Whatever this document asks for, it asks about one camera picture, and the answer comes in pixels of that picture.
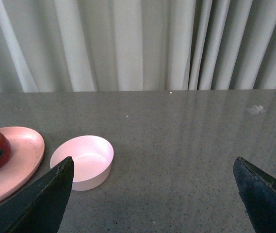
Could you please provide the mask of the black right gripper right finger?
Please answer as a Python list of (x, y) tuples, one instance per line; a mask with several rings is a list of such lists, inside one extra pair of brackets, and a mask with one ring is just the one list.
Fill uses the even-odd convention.
[(276, 178), (242, 157), (233, 174), (255, 232), (276, 233)]

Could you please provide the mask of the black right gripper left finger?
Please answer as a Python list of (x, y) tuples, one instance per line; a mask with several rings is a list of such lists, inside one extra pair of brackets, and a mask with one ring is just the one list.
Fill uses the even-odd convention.
[(74, 162), (66, 157), (0, 206), (0, 233), (56, 233), (70, 197)]

